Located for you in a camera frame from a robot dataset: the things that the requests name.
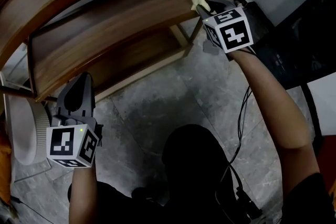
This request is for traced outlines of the wooden three-tier shelf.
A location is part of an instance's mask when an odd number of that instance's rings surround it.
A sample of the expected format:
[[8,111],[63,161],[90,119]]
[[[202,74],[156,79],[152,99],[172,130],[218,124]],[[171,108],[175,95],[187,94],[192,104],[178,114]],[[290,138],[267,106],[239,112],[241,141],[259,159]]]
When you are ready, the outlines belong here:
[[27,45],[30,89],[0,93],[52,101],[60,86],[87,71],[102,99],[188,55],[201,29],[192,0],[0,0],[0,68]]

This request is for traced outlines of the person's right forearm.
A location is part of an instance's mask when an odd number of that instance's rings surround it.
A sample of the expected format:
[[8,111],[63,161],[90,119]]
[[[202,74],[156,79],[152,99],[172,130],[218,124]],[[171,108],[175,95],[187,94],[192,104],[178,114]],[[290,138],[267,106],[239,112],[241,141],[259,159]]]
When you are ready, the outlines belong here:
[[283,195],[318,173],[308,123],[294,100],[268,68],[246,50],[231,52],[257,101],[281,163]]

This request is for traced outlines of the person's left forearm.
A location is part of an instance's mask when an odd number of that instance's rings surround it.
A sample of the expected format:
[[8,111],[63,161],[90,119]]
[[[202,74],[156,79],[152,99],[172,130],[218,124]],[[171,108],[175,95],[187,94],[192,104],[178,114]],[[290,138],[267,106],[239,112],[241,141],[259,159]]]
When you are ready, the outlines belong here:
[[98,217],[96,166],[75,168],[71,182],[69,224],[95,224]]

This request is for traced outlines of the white round chair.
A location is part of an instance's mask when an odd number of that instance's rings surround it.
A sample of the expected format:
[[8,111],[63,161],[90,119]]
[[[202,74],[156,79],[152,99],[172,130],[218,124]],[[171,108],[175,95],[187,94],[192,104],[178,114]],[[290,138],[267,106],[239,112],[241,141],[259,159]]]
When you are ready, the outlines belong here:
[[16,178],[19,166],[38,164],[47,159],[46,129],[50,126],[44,106],[32,99],[0,92],[5,112],[5,130],[12,147],[12,183],[34,175]]

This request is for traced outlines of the person's black clothing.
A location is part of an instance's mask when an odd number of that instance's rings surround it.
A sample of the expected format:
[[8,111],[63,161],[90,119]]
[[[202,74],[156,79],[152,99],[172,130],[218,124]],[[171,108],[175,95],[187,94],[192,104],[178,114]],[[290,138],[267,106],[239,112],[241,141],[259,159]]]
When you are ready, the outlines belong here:
[[249,224],[236,199],[228,160],[206,128],[189,124],[167,139],[162,162],[170,197],[161,206],[154,193],[134,190],[131,197],[97,181],[95,224]]

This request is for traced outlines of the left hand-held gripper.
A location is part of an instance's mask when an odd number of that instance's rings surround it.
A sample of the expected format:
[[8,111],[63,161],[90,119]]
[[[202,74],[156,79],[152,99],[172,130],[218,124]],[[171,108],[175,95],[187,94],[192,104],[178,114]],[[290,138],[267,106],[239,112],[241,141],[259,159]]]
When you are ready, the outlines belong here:
[[93,80],[83,72],[69,81],[57,99],[53,125],[46,129],[47,158],[63,167],[91,167],[102,145],[102,124],[93,118]]

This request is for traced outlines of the black glass-door cabinet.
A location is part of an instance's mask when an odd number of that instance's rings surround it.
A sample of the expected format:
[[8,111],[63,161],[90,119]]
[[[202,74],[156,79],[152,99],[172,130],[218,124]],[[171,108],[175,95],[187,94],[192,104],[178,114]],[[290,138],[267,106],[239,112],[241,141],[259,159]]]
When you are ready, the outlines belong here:
[[336,72],[336,0],[306,0],[252,49],[286,90]]

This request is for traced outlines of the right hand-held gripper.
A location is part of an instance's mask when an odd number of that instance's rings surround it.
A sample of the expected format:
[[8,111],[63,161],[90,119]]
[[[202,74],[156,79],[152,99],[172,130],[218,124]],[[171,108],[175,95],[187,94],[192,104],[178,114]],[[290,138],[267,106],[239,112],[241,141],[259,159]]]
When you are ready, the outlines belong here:
[[222,49],[225,53],[245,48],[252,45],[248,19],[241,7],[233,8],[227,0],[205,0],[210,7],[210,13],[217,13],[209,17],[209,11],[198,4],[198,12],[207,32],[210,42]]

